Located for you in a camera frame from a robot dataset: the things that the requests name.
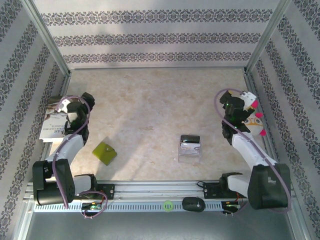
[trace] small transparent container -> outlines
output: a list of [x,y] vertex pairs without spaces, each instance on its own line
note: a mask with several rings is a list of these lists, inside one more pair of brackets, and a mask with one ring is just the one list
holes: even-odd
[[178,146],[178,162],[197,164],[201,160],[201,138],[199,135],[183,134]]

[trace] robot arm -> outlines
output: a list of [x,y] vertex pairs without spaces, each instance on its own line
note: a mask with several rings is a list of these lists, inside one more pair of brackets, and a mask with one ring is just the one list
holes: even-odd
[[250,92],[243,92],[240,97],[234,97],[227,91],[220,98],[220,103],[225,109],[224,119],[242,133],[222,121],[222,134],[229,144],[238,150],[250,168],[250,171],[244,173],[223,174],[221,178],[226,184],[225,188],[248,197],[254,209],[287,207],[289,201],[286,191],[265,158],[274,166],[286,187],[290,189],[288,166],[278,164],[268,156],[243,123],[254,112],[254,109],[248,107],[255,100],[256,96]]
[[[86,92],[81,98],[88,103],[91,111],[95,105],[95,99]],[[97,181],[93,174],[85,174],[73,178],[70,170],[70,164],[74,157],[88,140],[88,126],[86,125],[72,138],[70,137],[87,121],[88,108],[80,101],[70,102],[67,100],[62,101],[62,104],[58,106],[58,108],[59,110],[67,112],[68,117],[64,126],[65,137],[60,144],[60,146],[63,145],[63,147],[58,153],[55,166],[67,201],[71,203],[75,195],[83,191],[95,190],[97,187]],[[55,154],[56,151],[46,160],[37,161],[32,166],[34,201],[38,205],[63,203],[57,182],[48,180],[54,174],[53,159]]]

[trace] computer mouse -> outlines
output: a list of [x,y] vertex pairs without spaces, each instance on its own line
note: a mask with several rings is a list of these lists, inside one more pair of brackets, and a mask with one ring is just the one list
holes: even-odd
[[202,212],[206,208],[205,201],[199,197],[188,196],[182,201],[182,208],[191,212]]

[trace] patterned wallpaper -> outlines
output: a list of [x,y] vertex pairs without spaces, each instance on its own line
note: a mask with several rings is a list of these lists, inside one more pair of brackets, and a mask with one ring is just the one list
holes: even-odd
[[251,73],[312,239],[320,239],[319,14],[315,0],[292,1]]
[[0,0],[0,240],[11,239],[49,97],[64,76],[19,0]]
[[48,2],[34,0],[69,68],[78,69],[244,67],[279,0]]

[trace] green tape roll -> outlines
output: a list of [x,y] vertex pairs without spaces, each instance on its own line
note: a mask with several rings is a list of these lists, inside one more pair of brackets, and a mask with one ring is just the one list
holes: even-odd
[[172,201],[169,201],[169,200],[166,200],[164,203],[163,203],[163,209],[169,213],[171,212],[173,209],[174,209],[174,204],[172,203]]

